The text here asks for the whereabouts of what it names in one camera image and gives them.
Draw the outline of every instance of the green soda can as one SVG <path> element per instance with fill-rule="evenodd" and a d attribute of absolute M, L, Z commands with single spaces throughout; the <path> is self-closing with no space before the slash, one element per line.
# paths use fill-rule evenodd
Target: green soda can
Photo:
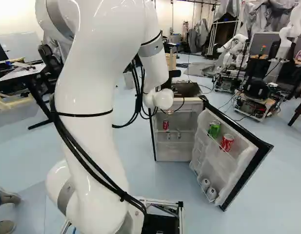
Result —
<path fill-rule="evenodd" d="M 218 138 L 218 135 L 220 133 L 221 123 L 217 120 L 213 120 L 209 123 L 209 130 L 208 134 L 213 138 Z"/>

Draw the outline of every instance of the cardboard box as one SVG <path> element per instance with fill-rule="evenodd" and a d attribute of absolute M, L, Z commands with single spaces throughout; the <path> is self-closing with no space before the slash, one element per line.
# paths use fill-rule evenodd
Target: cardboard box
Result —
<path fill-rule="evenodd" d="M 166 59 L 166 64 L 168 64 L 168 68 L 170 71 L 172 70 L 176 70 L 176 54 L 173 54 L 173 57 L 172 57 L 172 60 L 173 60 L 173 63 L 172 63 L 172 69 L 170 68 L 170 54 L 165 54 L 165 59 Z"/>

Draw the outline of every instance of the white wall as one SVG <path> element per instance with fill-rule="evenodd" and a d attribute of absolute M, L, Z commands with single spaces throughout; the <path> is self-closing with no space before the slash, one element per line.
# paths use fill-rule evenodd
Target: white wall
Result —
<path fill-rule="evenodd" d="M 43 31 L 35 17 L 35 0 L 0 0 L 0 35 Z"/>
<path fill-rule="evenodd" d="M 201 15 L 201 3 L 185 2 L 185 1 L 174 1 L 174 33 L 182 33 L 183 21 L 188 21 L 189 28 L 192 27 L 192 20 L 194 14 L 195 25 L 200 18 L 208 19 L 209 13 L 209 27 L 213 21 L 214 12 L 211 11 L 212 6 L 204 4 L 202 7 Z M 156 10 L 158 14 L 158 20 L 163 35 L 168 36 L 170 27 L 172 27 L 172 4 L 170 0 L 156 0 Z"/>

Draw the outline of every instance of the black fridge door frame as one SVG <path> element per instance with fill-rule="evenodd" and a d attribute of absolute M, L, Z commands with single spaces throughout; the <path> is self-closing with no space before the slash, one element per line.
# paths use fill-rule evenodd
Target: black fridge door frame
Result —
<path fill-rule="evenodd" d="M 251 178 L 255 170 L 260 166 L 262 161 L 265 159 L 267 154 L 274 148 L 273 145 L 268 144 L 261 139 L 257 138 L 255 135 L 253 135 L 251 132 L 249 132 L 247 129 L 242 127 L 240 124 L 236 123 L 234 120 L 232 120 L 230 117 L 225 115 L 223 112 L 221 112 L 219 109 L 212 106 L 208 99 L 205 96 L 201 96 L 201 99 L 203 101 L 203 109 L 208 109 L 212 113 L 214 113 L 217 117 L 219 117 L 221 120 L 223 120 L 225 123 L 227 123 L 229 126 L 234 128 L 236 131 L 241 133 L 245 138 L 247 138 L 251 143 L 257 146 L 258 151 L 253 156 L 252 160 L 250 161 L 249 165 L 241 175 L 240 179 L 237 181 L 235 187 L 231 191 L 231 193 L 228 195 L 225 202 L 220 206 L 220 209 L 222 211 L 226 211 L 229 205 L 233 202 L 235 197 L 239 194 L 239 192 L 243 189 L 245 184 L 248 182 L 248 180 Z"/>

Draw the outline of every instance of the white robot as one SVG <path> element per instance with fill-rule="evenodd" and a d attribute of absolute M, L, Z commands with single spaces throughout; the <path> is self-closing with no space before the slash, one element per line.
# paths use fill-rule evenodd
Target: white robot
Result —
<path fill-rule="evenodd" d="M 280 30 L 279 36 L 281 44 L 276 54 L 276 58 L 271 59 L 271 65 L 267 71 L 267 76 L 264 78 L 265 82 L 276 82 L 278 74 L 284 62 L 286 62 L 287 53 L 291 47 L 292 42 L 288 38 L 296 38 L 301 35 L 301 0 L 299 4 L 293 8 L 290 15 L 290 22 L 287 27 Z"/>
<path fill-rule="evenodd" d="M 229 67 L 229 65 L 232 63 L 232 55 L 236 56 L 242 56 L 242 48 L 248 38 L 242 34 L 236 34 L 233 36 L 225 45 L 223 45 L 221 48 L 218 49 L 219 53 L 224 53 L 223 56 L 223 68 Z M 238 63 L 238 59 L 236 60 L 237 67 L 240 67 L 240 63 Z M 247 62 L 247 59 L 244 59 L 242 65 L 244 66 Z"/>
<path fill-rule="evenodd" d="M 57 81 L 55 107 L 62 124 L 92 160 L 85 169 L 72 153 L 82 154 L 81 150 L 63 144 L 65 160 L 47 176 L 48 195 L 83 234 L 140 234 L 146 200 L 126 193 L 119 197 L 102 185 L 111 183 L 93 165 L 129 192 L 113 142 L 111 112 L 115 80 L 137 52 L 147 73 L 145 105 L 168 109 L 173 104 L 171 90 L 155 91 L 169 74 L 152 1 L 36 0 L 36 16 L 53 39 L 73 42 Z M 97 178 L 89 174 L 91 170 Z"/>

